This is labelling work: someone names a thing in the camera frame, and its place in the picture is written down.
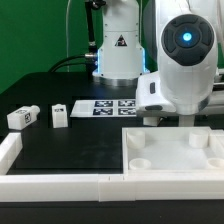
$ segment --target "blue light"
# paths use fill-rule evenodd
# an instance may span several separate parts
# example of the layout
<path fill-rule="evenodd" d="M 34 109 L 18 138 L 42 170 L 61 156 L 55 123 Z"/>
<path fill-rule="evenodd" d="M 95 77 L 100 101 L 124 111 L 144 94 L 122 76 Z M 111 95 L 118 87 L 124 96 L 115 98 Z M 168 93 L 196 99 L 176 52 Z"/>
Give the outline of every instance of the blue light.
<path fill-rule="evenodd" d="M 184 41 L 188 42 L 188 41 L 190 41 L 192 39 L 192 35 L 190 33 L 185 33 L 183 35 L 183 39 L 184 39 Z"/>

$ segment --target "warning label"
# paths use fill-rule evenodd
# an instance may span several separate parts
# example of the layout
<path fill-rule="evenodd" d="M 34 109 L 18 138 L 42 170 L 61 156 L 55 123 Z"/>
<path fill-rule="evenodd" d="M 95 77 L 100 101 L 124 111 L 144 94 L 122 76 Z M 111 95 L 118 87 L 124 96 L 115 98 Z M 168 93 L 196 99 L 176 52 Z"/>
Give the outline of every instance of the warning label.
<path fill-rule="evenodd" d="M 127 43 L 122 35 L 117 40 L 117 43 L 115 44 L 115 46 L 116 47 L 127 47 Z"/>

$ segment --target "black cable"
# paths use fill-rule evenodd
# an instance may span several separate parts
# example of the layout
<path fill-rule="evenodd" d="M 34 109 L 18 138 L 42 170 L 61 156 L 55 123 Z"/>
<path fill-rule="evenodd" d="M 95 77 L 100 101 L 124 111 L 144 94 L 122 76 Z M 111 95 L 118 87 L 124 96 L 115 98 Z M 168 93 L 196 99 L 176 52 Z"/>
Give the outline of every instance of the black cable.
<path fill-rule="evenodd" d="M 64 58 L 61 61 L 57 62 L 56 64 L 54 64 L 48 72 L 52 72 L 54 71 L 54 69 L 56 69 L 58 66 L 60 66 L 62 63 L 67 62 L 67 61 L 71 61 L 73 59 L 78 59 L 78 58 L 85 58 L 85 55 L 75 55 L 75 56 L 71 56 L 68 58 Z"/>
<path fill-rule="evenodd" d="M 89 64 L 90 63 L 88 63 L 88 62 L 78 62 L 78 63 L 62 64 L 62 65 L 59 65 L 54 70 L 52 70 L 52 72 L 56 72 L 59 68 L 62 68 L 62 67 L 67 67 L 67 66 L 72 66 L 72 65 L 89 65 Z"/>

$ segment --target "black square marker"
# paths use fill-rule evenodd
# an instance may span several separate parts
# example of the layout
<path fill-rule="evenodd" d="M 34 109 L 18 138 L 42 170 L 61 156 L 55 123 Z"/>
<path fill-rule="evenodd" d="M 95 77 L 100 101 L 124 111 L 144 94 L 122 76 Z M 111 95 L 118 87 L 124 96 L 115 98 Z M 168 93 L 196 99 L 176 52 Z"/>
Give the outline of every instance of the black square marker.
<path fill-rule="evenodd" d="M 107 116 L 107 115 L 113 115 L 113 109 L 111 108 L 105 108 L 105 109 L 94 109 L 93 115 L 95 116 Z"/>
<path fill-rule="evenodd" d="M 94 107 L 113 107 L 112 100 L 97 100 Z"/>
<path fill-rule="evenodd" d="M 135 107 L 135 100 L 119 100 L 119 107 Z"/>
<path fill-rule="evenodd" d="M 135 108 L 119 108 L 118 115 L 120 116 L 134 116 L 136 115 Z"/>

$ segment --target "white block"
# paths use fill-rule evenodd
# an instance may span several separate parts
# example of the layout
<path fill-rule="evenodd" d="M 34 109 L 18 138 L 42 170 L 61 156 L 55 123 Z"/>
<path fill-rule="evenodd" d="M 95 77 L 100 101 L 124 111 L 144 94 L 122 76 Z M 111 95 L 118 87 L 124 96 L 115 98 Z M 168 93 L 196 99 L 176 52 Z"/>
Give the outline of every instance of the white block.
<path fill-rule="evenodd" d="M 21 107 L 7 115 L 9 129 L 22 130 L 37 120 L 38 106 Z"/>
<path fill-rule="evenodd" d="M 135 182 L 125 181 L 124 176 L 99 179 L 99 201 L 134 201 Z"/>
<path fill-rule="evenodd" d="M 21 151 L 20 133 L 10 133 L 0 145 L 0 175 L 5 175 Z"/>
<path fill-rule="evenodd" d="M 52 106 L 52 118 L 54 128 L 68 127 L 68 117 L 65 105 L 57 104 Z"/>
<path fill-rule="evenodd" d="M 0 176 L 0 202 L 98 201 L 98 175 Z"/>

